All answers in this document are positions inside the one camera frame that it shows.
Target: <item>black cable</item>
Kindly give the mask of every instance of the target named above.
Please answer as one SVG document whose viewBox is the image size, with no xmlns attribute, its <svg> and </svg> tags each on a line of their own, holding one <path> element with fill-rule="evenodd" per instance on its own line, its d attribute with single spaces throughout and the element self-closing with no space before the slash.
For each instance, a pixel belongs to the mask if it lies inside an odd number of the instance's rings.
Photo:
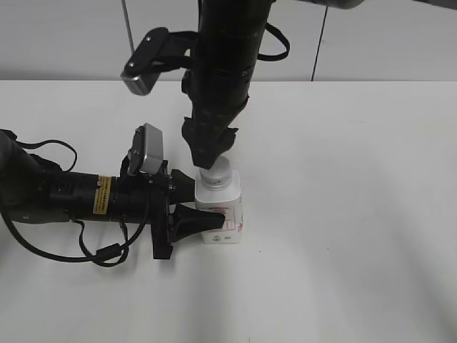
<svg viewBox="0 0 457 343">
<path fill-rule="evenodd" d="M 128 247 L 129 245 L 131 245 L 133 242 L 136 241 L 136 239 L 140 236 L 140 234 L 142 233 L 144 227 L 146 226 L 146 222 L 148 220 L 148 215 L 149 215 L 149 194 L 148 194 L 148 197 L 146 199 L 146 208 L 144 210 L 143 219 L 141 220 L 140 225 L 138 225 L 138 228 L 136 229 L 136 231 L 133 234 L 133 236 L 130 237 L 130 239 L 125 244 L 121 245 L 121 248 L 123 248 L 124 246 Z M 119 222 L 119 225 L 121 225 L 121 228 L 124 227 L 125 230 L 127 229 L 124 217 L 121 218 L 121 221 Z"/>
<path fill-rule="evenodd" d="M 86 228 L 86 225 L 81 220 L 74 219 L 74 220 L 72 220 L 72 222 L 79 224 L 81 226 L 81 232 L 79 233 L 79 247 L 81 248 L 81 251 L 84 253 L 84 255 L 86 255 L 86 257 L 93 257 L 94 255 L 87 249 L 86 245 L 84 244 L 84 240 L 83 240 L 83 234 L 84 234 L 84 229 Z M 121 230 L 122 230 L 124 239 L 127 242 L 128 238 L 129 238 L 129 233 L 127 232 L 126 228 L 121 227 Z M 115 262 L 100 262 L 100 261 L 96 261 L 96 260 L 93 260 L 92 262 L 97 264 L 100 267 L 109 268 L 109 267 L 117 266 L 118 264 L 121 264 L 122 262 L 124 262 L 127 259 L 128 255 L 129 255 L 129 247 L 125 247 L 122 252 L 121 257 L 119 257 L 119 259 Z"/>
<path fill-rule="evenodd" d="M 27 150 L 35 150 L 35 149 L 41 148 L 43 145 L 46 145 L 46 144 L 59 144 L 59 145 L 65 146 L 67 149 L 72 150 L 72 152 L 74 154 L 73 163 L 67 170 L 63 171 L 64 173 L 70 172 L 76 165 L 76 162 L 78 161 L 78 153 L 76 152 L 76 150 L 70 144 L 68 144 L 64 141 L 59 141 L 58 139 L 47 139 L 46 141 L 40 141 L 39 143 L 23 143 L 21 141 L 16 141 L 16 143 L 22 149 L 27 149 Z"/>
<path fill-rule="evenodd" d="M 122 3 L 122 12 L 124 13 L 124 21 L 126 22 L 127 36 L 129 38 L 130 51 L 133 54 L 135 52 L 134 39 L 131 35 L 130 19 L 129 19 L 129 13 L 127 11 L 126 0 L 121 0 L 121 3 Z"/>
<path fill-rule="evenodd" d="M 270 23 L 266 23 L 265 25 L 265 30 L 272 34 L 276 39 L 278 39 L 286 48 L 285 52 L 281 52 L 280 54 L 277 55 L 264 55 L 264 54 L 258 54 L 257 59 L 259 61 L 267 61 L 267 62 L 272 62 L 272 61 L 280 61 L 282 59 L 285 59 L 288 56 L 288 53 L 291 50 L 291 44 L 284 36 L 284 34 L 275 26 L 271 25 Z"/>
<path fill-rule="evenodd" d="M 314 76 L 316 75 L 317 61 L 319 59 L 319 52 L 321 51 L 323 30 L 325 29 L 326 22 L 327 22 L 327 13 L 328 13 L 328 6 L 326 7 L 326 12 L 323 15 L 323 21 L 322 21 L 322 27 L 321 27 L 321 35 L 319 37 L 319 45 L 317 46 L 316 58 L 314 59 L 313 75 L 311 76 L 311 81 L 314 81 Z"/>
<path fill-rule="evenodd" d="M 25 249 L 29 250 L 31 253 L 33 253 L 35 255 L 38 255 L 45 259 L 52 259 L 52 260 L 58 261 L 58 262 L 67 262 L 67 263 L 94 262 L 102 267 L 113 267 L 114 265 L 117 265 L 117 264 L 125 261 L 125 259 L 127 258 L 127 254 L 129 253 L 129 246 L 133 242 L 135 242 L 135 240 L 142 233 L 142 231 L 146 225 L 148 215 L 149 215 L 149 195 L 146 198 L 146 208 L 144 211 L 144 217 L 141 220 L 141 223 L 138 226 L 138 229 L 136 229 L 134 235 L 130 239 L 127 239 L 128 236 L 127 236 L 127 228 L 126 228 L 126 224 L 125 224 L 125 219 L 122 218 L 121 221 L 119 222 L 119 225 L 121 226 L 121 229 L 124 234 L 124 238 L 126 239 L 126 242 L 124 244 L 122 244 L 121 246 L 119 246 L 119 244 L 114 244 L 113 246 L 107 247 L 107 248 L 114 247 L 114 248 L 117 248 L 116 250 L 123 250 L 123 254 L 121 255 L 120 259 L 117 262 L 112 262 L 113 264 L 111 264 L 110 262 L 105 262 L 105 261 L 101 260 L 100 256 L 98 256 L 97 254 L 92 255 L 88 251 L 88 249 L 86 248 L 86 246 L 84 245 L 84 243 L 82 241 L 82 235 L 83 235 L 84 228 L 85 228 L 85 225 L 82 221 L 73 220 L 74 223 L 79 224 L 81 226 L 81 233 L 79 234 L 79 242 L 80 242 L 81 250 L 83 250 L 83 253 L 86 256 L 85 257 L 65 257 L 65 256 L 51 254 L 51 253 L 45 252 L 41 249 L 38 249 L 38 248 L 34 247 L 33 245 L 31 245 L 25 238 L 23 238 L 22 235 L 17 230 L 17 228 L 15 227 L 14 223 L 12 222 L 11 217 L 5 210 L 3 200 L 1 197 L 0 197 L 0 214 L 5 222 L 6 227 L 11 232 L 11 235 L 15 238 L 15 240 L 18 243 L 20 243 L 21 246 L 23 246 Z"/>
<path fill-rule="evenodd" d="M 50 254 L 48 252 L 44 252 L 43 250 L 40 250 L 33 245 L 31 245 L 28 241 L 25 240 L 17 231 L 17 228 L 14 226 L 14 223 L 11 220 L 11 217 L 9 214 L 4 211 L 3 208 L 3 202 L 0 199 L 0 213 L 1 217 L 3 218 L 6 227 L 8 230 L 11 232 L 15 240 L 20 243 L 21 246 L 29 250 L 31 253 L 44 257 L 45 259 L 52 259 L 54 261 L 58 262 L 67 262 L 67 263 L 79 263 L 79 262 L 91 262 L 95 260 L 95 257 L 65 257 L 65 256 L 60 256 L 60 255 L 55 255 L 55 254 Z"/>
</svg>

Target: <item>black mount bracket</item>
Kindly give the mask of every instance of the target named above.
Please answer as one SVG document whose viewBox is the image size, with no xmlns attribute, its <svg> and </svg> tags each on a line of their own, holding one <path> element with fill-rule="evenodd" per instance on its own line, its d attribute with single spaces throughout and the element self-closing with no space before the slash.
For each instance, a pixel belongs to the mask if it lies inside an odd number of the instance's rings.
<svg viewBox="0 0 457 343">
<path fill-rule="evenodd" d="M 162 72 L 192 68 L 194 61 L 185 53 L 197 37 L 194 31 L 170 33 L 165 27 L 150 30 L 127 61 L 122 80 L 133 94 L 149 94 Z"/>
<path fill-rule="evenodd" d="M 140 131 L 136 131 L 133 147 L 138 141 Z M 154 174 L 137 173 L 131 175 L 128 170 L 136 166 L 135 159 L 126 157 L 121 166 L 119 189 L 144 188 L 145 182 L 149 197 L 149 220 L 154 259 L 170 259 L 173 243 L 192 234 L 224 225 L 225 216 L 219 213 L 203 212 L 188 208 L 181 203 L 195 200 L 195 181 L 178 169 L 167 172 L 168 161 L 163 160 L 159 170 Z M 170 213 L 170 206 L 176 205 Z"/>
</svg>

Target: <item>white bottle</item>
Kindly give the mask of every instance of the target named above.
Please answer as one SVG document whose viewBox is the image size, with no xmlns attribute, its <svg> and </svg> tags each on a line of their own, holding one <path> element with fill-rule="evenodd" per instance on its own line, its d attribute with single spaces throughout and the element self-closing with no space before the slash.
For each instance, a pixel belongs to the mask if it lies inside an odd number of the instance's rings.
<svg viewBox="0 0 457 343">
<path fill-rule="evenodd" d="M 230 161 L 220 156 L 211 169 L 200 169 L 195 180 L 195 205 L 197 209 L 218 212 L 226 216 L 221 229 L 202 232 L 207 244 L 239 243 L 243 229 L 243 207 L 238 172 Z"/>
</svg>

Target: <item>black strap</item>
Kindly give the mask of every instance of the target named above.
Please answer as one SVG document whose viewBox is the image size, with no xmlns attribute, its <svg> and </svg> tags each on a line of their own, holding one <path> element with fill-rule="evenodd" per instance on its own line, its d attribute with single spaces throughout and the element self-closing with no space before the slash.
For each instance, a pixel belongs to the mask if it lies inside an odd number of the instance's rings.
<svg viewBox="0 0 457 343">
<path fill-rule="evenodd" d="M 257 59 L 259 61 L 267 61 L 267 62 L 280 61 L 282 59 L 285 59 L 288 56 L 288 53 L 291 50 L 291 44 L 289 43 L 289 41 L 286 38 L 286 36 L 284 36 L 283 33 L 281 31 L 279 31 L 278 28 L 276 28 L 275 26 L 273 26 L 273 25 L 271 25 L 269 23 L 266 23 L 265 30 L 267 30 L 270 34 L 275 36 L 275 38 L 277 38 L 284 45 L 286 50 L 285 50 L 285 52 L 282 52 L 282 53 L 277 54 L 277 55 L 258 54 L 257 55 Z"/>
<path fill-rule="evenodd" d="M 52 259 L 52 260 L 58 261 L 58 262 L 67 262 L 67 263 L 93 262 L 101 267 L 114 267 L 126 260 L 127 255 L 129 254 L 130 245 L 136 241 L 136 239 L 142 233 L 142 231 L 146 225 L 148 215 L 149 215 L 149 196 L 146 198 L 146 208 L 144 210 L 143 219 L 141 220 L 140 225 L 138 225 L 138 228 L 136 229 L 133 236 L 130 237 L 130 239 L 128 238 L 125 218 L 122 217 L 121 221 L 119 222 L 119 225 L 121 226 L 121 230 L 124 235 L 125 243 L 122 245 L 113 244 L 111 246 L 105 247 L 103 249 L 98 250 L 97 254 L 95 254 L 95 255 L 92 255 L 91 252 L 84 245 L 84 242 L 83 242 L 83 233 L 84 233 L 84 228 L 85 228 L 84 222 L 74 219 L 73 223 L 79 224 L 81 226 L 81 233 L 79 234 L 79 247 L 83 251 L 83 253 L 85 255 L 84 257 L 60 256 L 60 255 L 55 255 L 55 254 L 45 252 L 41 249 L 34 247 L 17 230 L 16 226 L 14 225 L 13 221 L 11 220 L 11 217 L 9 216 L 9 214 L 6 210 L 6 207 L 3 203 L 3 199 L 1 197 L 0 197 L 0 215 L 3 218 L 6 227 L 8 228 L 8 230 L 11 232 L 11 234 L 15 238 L 15 240 L 18 243 L 20 243 L 21 246 L 23 246 L 24 248 L 26 248 L 33 254 L 44 257 L 45 259 Z M 116 262 L 106 262 L 106 260 L 108 260 L 108 259 L 111 259 L 114 257 L 119 257 L 119 256 L 120 256 L 120 258 Z"/>
<path fill-rule="evenodd" d="M 56 162 L 49 161 L 36 154 L 30 154 L 30 156 L 32 156 L 46 172 L 62 172 L 62 168 Z"/>
<path fill-rule="evenodd" d="M 59 144 L 59 145 L 65 146 L 67 149 L 72 150 L 72 152 L 74 154 L 73 163 L 67 170 L 64 170 L 64 173 L 70 172 L 74 168 L 76 161 L 78 161 L 78 153 L 76 152 L 76 150 L 70 144 L 65 143 L 64 141 L 59 141 L 58 139 L 48 139 L 46 141 L 40 141 L 39 143 L 23 143 L 22 141 L 16 141 L 16 143 L 22 149 L 27 149 L 27 150 L 35 150 L 35 149 L 41 148 L 43 145 L 46 145 L 46 144 Z"/>
</svg>

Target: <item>bottle label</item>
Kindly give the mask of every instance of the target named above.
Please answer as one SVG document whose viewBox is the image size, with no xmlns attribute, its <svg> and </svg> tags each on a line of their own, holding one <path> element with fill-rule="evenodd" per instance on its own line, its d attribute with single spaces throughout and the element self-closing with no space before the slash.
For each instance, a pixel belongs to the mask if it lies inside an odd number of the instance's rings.
<svg viewBox="0 0 457 343">
<path fill-rule="evenodd" d="M 209 230 L 208 232 L 222 232 L 235 229 L 235 211 L 233 207 L 208 207 L 203 210 L 222 213 L 224 216 L 226 216 L 226 221 L 220 229 Z"/>
</svg>

